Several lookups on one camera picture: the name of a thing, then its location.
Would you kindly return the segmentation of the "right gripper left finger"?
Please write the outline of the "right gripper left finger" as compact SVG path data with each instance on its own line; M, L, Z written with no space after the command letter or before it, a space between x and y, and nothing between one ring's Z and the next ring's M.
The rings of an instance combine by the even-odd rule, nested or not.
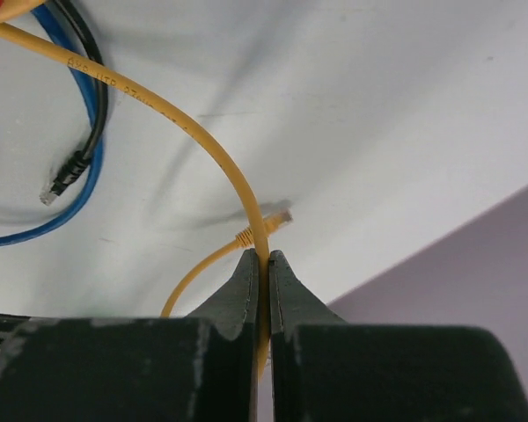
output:
M0 421L253 421L258 259L180 318L32 318L0 354Z

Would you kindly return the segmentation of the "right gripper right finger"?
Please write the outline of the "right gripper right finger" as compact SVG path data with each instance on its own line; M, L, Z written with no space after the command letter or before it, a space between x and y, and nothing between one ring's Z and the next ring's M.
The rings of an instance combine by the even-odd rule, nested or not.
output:
M528 421L505 348L470 326L351 324L269 259L278 421Z

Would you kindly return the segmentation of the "yellow ethernet cable pulled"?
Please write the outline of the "yellow ethernet cable pulled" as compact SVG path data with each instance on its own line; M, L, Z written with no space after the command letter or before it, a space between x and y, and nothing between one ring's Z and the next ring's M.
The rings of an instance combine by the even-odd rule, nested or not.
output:
M249 227L239 232L233 241L213 252L196 265L172 291L161 310L160 316L169 317L171 315L176 302L179 300L186 287L188 287L194 278L208 266L237 249L247 249L253 246L257 253L259 263L260 286L257 368L258 376L262 376L268 360L270 342L268 311L268 261L270 250L268 246L268 238L271 234L281 228L283 224L291 220L290 213L288 211L282 213L278 212L268 217L263 217L253 190L236 163L204 127L193 120L190 116L183 113L178 107L160 97L155 92L148 90L139 83L104 65L93 62L82 55L72 53L66 48L58 47L49 41L27 33L8 23L10 19L26 14L34 7L41 4L41 1L2 1L0 3L0 38L36 54L45 56L55 62L66 65L71 69L80 71L102 83L106 83L108 86L123 92L131 98L136 99L162 114L204 148L230 181L243 205L249 222Z

